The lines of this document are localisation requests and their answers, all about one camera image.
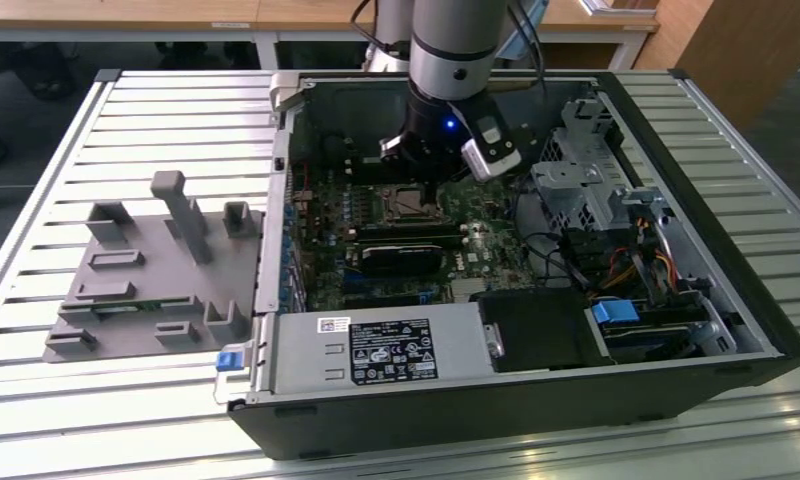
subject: circuit board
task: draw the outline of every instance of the circuit board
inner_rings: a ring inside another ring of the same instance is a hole
[[[477,292],[535,284],[511,219],[512,193],[500,182],[449,183],[437,204],[424,206],[416,186],[356,185],[335,171],[295,185],[309,311],[464,302]],[[416,261],[437,253],[439,263],[425,274],[392,262],[385,274],[367,275],[364,257],[397,249],[416,249]]]

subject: table leg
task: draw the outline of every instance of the table leg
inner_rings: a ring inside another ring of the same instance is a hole
[[[255,47],[257,48],[257,59],[261,62],[261,70],[279,70],[277,43],[277,32],[255,32]]]
[[[635,32],[634,35],[628,35],[623,43],[616,47],[616,52],[614,53],[614,58],[611,59],[611,64],[608,65],[608,69],[611,70],[631,70],[635,66],[635,60],[638,60],[638,55],[640,54],[640,49],[643,48],[643,43],[646,42],[646,37],[648,34],[646,32]]]

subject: warning label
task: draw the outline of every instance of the warning label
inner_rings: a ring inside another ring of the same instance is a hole
[[[352,323],[349,360],[356,385],[439,378],[429,319]]]

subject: slotted metal surface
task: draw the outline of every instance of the slotted metal surface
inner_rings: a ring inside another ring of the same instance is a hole
[[[620,79],[800,329],[796,199],[687,85],[659,73]],[[89,238],[78,222],[94,200],[128,198],[133,215],[161,213],[148,181],[157,169],[177,168],[203,210],[240,198],[265,205],[268,80],[260,72],[126,72],[114,84],[94,85],[0,253],[0,478],[800,475],[800,369],[672,421],[275,462],[215,403],[213,353],[42,364]],[[630,156],[651,183],[634,150]],[[244,381],[229,385],[229,395]]]

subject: sticker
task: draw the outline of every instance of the sticker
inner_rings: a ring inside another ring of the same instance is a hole
[[[213,28],[252,28],[252,24],[239,22],[213,22],[211,26]]]
[[[323,317],[317,319],[317,333],[349,331],[349,317]]]
[[[349,361],[356,385],[439,378],[429,319],[355,323],[349,328]]]

